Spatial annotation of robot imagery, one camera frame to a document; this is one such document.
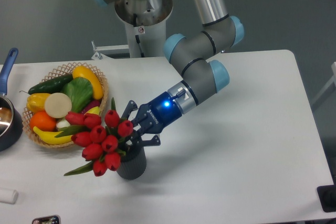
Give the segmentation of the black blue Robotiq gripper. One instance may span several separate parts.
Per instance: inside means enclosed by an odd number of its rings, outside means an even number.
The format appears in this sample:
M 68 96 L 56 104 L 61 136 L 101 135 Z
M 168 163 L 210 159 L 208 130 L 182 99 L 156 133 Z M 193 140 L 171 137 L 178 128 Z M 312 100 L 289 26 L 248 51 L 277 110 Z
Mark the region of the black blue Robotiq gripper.
M 133 111 L 138 109 L 138 105 L 130 100 L 125 107 L 121 118 L 128 119 Z M 146 104 L 140 105 L 135 118 L 131 121 L 133 126 L 140 126 L 134 130 L 125 141 L 130 141 L 133 147 L 160 146 L 160 134 L 165 127 L 182 116 L 182 112 L 177 106 L 173 97 L 166 91 Z M 144 140 L 144 134 L 155 134 L 150 140 Z

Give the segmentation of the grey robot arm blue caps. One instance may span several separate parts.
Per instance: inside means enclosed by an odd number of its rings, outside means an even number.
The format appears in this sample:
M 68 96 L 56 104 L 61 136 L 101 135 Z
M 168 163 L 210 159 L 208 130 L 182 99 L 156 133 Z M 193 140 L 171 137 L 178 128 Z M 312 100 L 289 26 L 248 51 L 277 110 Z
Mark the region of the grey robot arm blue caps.
M 182 80 L 152 101 L 137 106 L 129 102 L 123 117 L 132 111 L 135 127 L 128 141 L 138 146 L 160 144 L 158 135 L 229 84 L 226 68 L 212 56 L 231 48 L 244 37 L 240 20 L 231 16 L 223 0 L 194 0 L 203 30 L 194 38 L 182 34 L 166 36 L 172 0 L 95 0 L 99 5 L 114 4 L 124 23 L 129 55 L 132 58 L 164 56 Z

